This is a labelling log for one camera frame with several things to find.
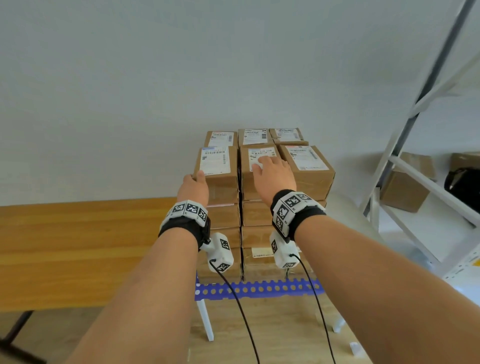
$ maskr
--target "finger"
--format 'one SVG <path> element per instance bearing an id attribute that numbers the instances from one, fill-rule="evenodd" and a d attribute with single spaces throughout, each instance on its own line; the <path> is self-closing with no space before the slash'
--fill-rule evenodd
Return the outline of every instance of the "finger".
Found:
<path id="1" fill-rule="evenodd" d="M 269 156 L 261 156 L 258 158 L 258 161 L 264 165 L 264 168 L 265 166 L 270 166 L 273 164 L 272 159 Z"/>
<path id="2" fill-rule="evenodd" d="M 262 168 L 258 164 L 252 164 L 253 178 L 258 178 L 262 175 Z"/>
<path id="3" fill-rule="evenodd" d="M 192 178 L 192 175 L 191 174 L 186 174 L 185 177 L 183 177 L 183 182 L 188 182 L 188 181 L 192 181 L 193 178 Z"/>
<path id="4" fill-rule="evenodd" d="M 282 165 L 282 159 L 280 157 L 272 157 L 273 164 Z"/>
<path id="5" fill-rule="evenodd" d="M 200 183 L 207 183 L 206 179 L 205 179 L 205 172 L 200 170 L 197 172 L 197 182 L 200 182 Z"/>

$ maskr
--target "white wall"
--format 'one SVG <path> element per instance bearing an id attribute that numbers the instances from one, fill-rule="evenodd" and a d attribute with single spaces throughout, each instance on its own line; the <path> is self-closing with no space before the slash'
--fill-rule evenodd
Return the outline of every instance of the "white wall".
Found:
<path id="1" fill-rule="evenodd" d="M 207 130 L 275 126 L 358 199 L 452 3 L 3 0 L 0 205 L 174 195 Z"/>

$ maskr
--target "white device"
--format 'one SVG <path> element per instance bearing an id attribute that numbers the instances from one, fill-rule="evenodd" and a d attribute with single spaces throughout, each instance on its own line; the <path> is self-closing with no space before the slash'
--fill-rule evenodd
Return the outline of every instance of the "white device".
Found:
<path id="1" fill-rule="evenodd" d="M 273 257 L 277 267 L 293 268 L 299 263 L 299 260 L 295 256 L 290 256 L 291 254 L 299 256 L 297 245 L 293 241 L 287 243 L 285 238 L 280 235 L 277 230 L 273 230 L 270 234 L 270 244 L 272 246 Z"/>
<path id="2" fill-rule="evenodd" d="M 211 260 L 213 260 L 212 264 L 218 269 L 219 272 L 225 272 L 233 264 L 233 254 L 230 250 L 228 239 L 220 232 L 211 234 L 210 242 L 208 244 L 203 243 L 200 247 L 200 250 L 203 250 L 207 253 L 208 268 L 212 272 L 216 271 L 210 264 Z"/>

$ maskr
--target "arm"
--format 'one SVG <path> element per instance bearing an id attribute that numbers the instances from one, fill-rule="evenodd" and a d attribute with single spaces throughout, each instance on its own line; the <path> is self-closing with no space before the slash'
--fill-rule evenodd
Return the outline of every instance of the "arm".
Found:
<path id="1" fill-rule="evenodd" d="M 199 172 L 197 178 L 195 182 L 185 176 L 178 201 L 190 199 L 208 205 L 205 176 Z M 164 232 L 66 364 L 185 362 L 197 252 L 197 240 L 187 230 Z"/>
<path id="2" fill-rule="evenodd" d="M 265 159 L 254 178 L 270 206 L 296 184 Z M 480 363 L 480 308 L 438 277 L 328 216 L 305 219 L 295 242 L 374 363 Z"/>

